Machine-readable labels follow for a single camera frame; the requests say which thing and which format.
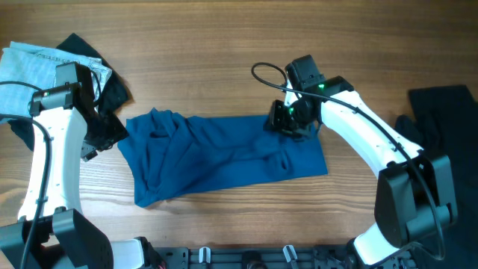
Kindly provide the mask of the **blue t-shirt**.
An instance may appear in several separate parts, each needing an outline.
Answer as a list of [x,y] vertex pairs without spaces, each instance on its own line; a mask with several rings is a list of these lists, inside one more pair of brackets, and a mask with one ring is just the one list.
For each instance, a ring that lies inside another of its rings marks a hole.
[[317,136],[295,140],[265,130],[266,120],[156,109],[127,120],[118,148],[134,178],[135,204],[328,173]]

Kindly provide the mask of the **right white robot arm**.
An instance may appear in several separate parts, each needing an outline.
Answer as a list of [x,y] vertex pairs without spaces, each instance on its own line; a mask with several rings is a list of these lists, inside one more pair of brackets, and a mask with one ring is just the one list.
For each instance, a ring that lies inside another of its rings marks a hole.
[[273,102],[268,129],[306,138],[315,123],[326,126],[361,156],[378,180],[374,224],[347,243],[344,255],[319,250],[318,256],[344,268],[392,268],[413,250],[444,259],[444,230],[458,218],[450,159],[398,134],[345,78],[325,78],[311,55],[279,72],[285,81],[278,89],[285,99]]

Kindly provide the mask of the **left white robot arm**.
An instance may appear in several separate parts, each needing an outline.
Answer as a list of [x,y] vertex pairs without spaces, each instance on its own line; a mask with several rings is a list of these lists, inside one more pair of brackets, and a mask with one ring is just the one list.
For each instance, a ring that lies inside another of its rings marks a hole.
[[144,238],[110,241],[82,213],[81,161],[110,149],[128,132],[115,114],[95,109],[91,71],[56,68],[56,85],[29,103],[34,154],[15,224],[1,228],[1,251],[15,268],[152,268],[161,260]]

